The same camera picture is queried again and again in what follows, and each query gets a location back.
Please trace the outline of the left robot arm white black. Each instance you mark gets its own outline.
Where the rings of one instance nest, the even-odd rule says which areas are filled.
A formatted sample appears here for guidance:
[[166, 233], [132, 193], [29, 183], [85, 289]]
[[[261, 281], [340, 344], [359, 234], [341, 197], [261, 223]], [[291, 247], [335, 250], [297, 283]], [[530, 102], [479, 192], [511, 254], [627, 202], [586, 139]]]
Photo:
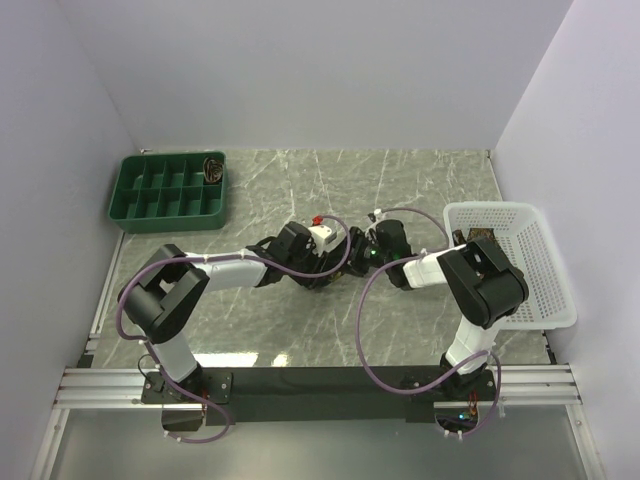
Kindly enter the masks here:
[[187, 402], [205, 392], [202, 366], [183, 334], [205, 293], [266, 287], [285, 276], [309, 290], [322, 288], [339, 274], [352, 244], [350, 234], [338, 240], [324, 224], [306, 227], [297, 222], [254, 245], [209, 258], [167, 244], [121, 291], [119, 302], [168, 374], [167, 392]]

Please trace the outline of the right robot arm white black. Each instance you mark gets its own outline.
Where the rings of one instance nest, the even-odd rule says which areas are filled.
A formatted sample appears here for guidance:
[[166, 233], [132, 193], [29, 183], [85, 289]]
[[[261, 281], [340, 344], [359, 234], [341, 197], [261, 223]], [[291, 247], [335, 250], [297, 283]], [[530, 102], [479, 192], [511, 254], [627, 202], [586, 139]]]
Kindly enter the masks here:
[[[362, 309], [370, 288], [387, 270], [399, 266], [413, 289], [439, 284], [449, 287], [462, 318], [454, 341], [444, 354], [445, 370], [430, 383], [401, 389], [379, 378], [367, 363], [360, 338]], [[475, 237], [447, 250], [396, 259], [376, 270], [365, 283], [356, 311], [355, 344], [367, 376], [383, 390], [398, 394], [423, 394], [438, 386], [452, 399], [465, 397], [475, 386], [476, 374], [494, 357], [494, 340], [504, 320], [529, 298], [522, 271], [487, 236]]]

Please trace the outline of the blue floral yellow tie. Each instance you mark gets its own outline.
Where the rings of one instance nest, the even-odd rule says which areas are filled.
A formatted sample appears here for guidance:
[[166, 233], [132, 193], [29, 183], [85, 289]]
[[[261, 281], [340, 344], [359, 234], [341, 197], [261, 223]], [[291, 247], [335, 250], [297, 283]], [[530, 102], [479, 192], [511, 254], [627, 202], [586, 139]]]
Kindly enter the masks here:
[[342, 270], [337, 271], [335, 273], [333, 273], [330, 276], [326, 277], [326, 283], [327, 284], [332, 284], [335, 283], [336, 281], [338, 281], [342, 276], [344, 275], [344, 272]]

